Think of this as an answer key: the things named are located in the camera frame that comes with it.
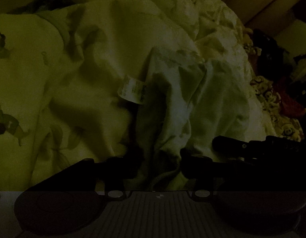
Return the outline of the white printed garment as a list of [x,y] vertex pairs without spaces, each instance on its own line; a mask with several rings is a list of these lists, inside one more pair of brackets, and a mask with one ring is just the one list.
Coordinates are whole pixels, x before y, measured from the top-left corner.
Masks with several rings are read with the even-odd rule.
[[178,157],[178,175],[169,186],[180,190],[187,179],[179,169],[180,150],[193,147],[214,161],[212,140],[250,138],[250,66],[244,59],[203,59],[195,52],[154,47],[145,63],[145,104],[122,99],[131,118],[126,154]]

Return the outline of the monkey print cloth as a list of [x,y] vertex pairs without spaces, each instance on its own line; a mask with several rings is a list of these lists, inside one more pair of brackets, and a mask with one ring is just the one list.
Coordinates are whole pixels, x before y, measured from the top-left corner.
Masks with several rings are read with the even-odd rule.
[[[255,71],[257,59],[261,56],[261,49],[254,46],[251,39],[252,34],[253,30],[249,28],[243,30],[242,46],[248,55],[252,70]],[[273,89],[272,81],[253,73],[250,86],[254,89],[256,97],[262,105],[264,120],[268,122],[266,127],[267,134],[293,141],[301,141],[303,133],[299,122],[281,115],[282,99],[280,94]]]

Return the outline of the white care label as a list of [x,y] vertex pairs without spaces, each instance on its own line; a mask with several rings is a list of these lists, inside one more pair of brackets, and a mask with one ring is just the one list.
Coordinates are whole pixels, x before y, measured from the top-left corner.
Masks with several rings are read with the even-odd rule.
[[126,75],[117,91],[117,94],[120,98],[126,101],[135,104],[145,104],[146,84]]

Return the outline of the cream printed duvet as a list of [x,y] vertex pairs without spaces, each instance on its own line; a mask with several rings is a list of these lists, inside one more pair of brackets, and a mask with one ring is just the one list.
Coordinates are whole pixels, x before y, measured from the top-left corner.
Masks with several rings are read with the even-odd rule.
[[[154,47],[242,58],[253,78],[243,26],[222,0],[74,2],[8,14],[12,0],[0,0],[0,191],[26,190],[86,157],[126,153],[131,115],[117,91],[126,75],[145,81]],[[247,141],[264,140],[268,122],[250,89]]]

